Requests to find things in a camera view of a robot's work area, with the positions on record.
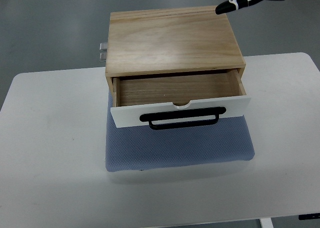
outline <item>drawer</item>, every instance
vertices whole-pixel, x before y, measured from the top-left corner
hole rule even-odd
[[[114,77],[111,114],[118,128],[209,125],[242,116],[250,98],[237,69]]]

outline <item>white drawer front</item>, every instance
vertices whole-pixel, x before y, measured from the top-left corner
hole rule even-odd
[[[185,106],[175,106],[172,102],[166,103],[155,103],[146,105],[135,105],[125,107],[112,107],[111,114],[114,119],[115,125],[118,128],[121,127],[134,127],[134,126],[145,126],[148,122],[141,122],[140,115],[148,113],[166,112],[166,111],[177,111],[197,108],[208,108],[208,107],[225,107],[226,112],[220,115],[220,118],[227,117],[239,117],[244,114],[244,111],[249,104],[250,97],[248,96],[235,96],[235,97],[223,97],[223,98],[210,98],[201,100],[192,100]],[[170,123],[170,122],[184,122],[194,120],[211,119],[211,117],[196,117],[196,118],[181,118],[172,120],[163,120],[154,122],[155,124]]]

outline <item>robot finger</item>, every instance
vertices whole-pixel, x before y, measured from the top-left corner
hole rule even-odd
[[[219,4],[215,8],[215,12],[216,14],[227,13],[227,12],[238,10],[243,7],[252,6],[261,1],[262,0],[228,0]]]

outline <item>wooden lid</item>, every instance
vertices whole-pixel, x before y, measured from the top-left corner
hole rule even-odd
[[[107,77],[246,66],[215,6],[111,13],[106,61]]]

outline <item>white table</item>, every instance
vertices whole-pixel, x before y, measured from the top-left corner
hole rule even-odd
[[[249,162],[105,169],[104,68],[25,73],[0,112],[0,227],[138,228],[320,212],[320,73],[245,58]]]

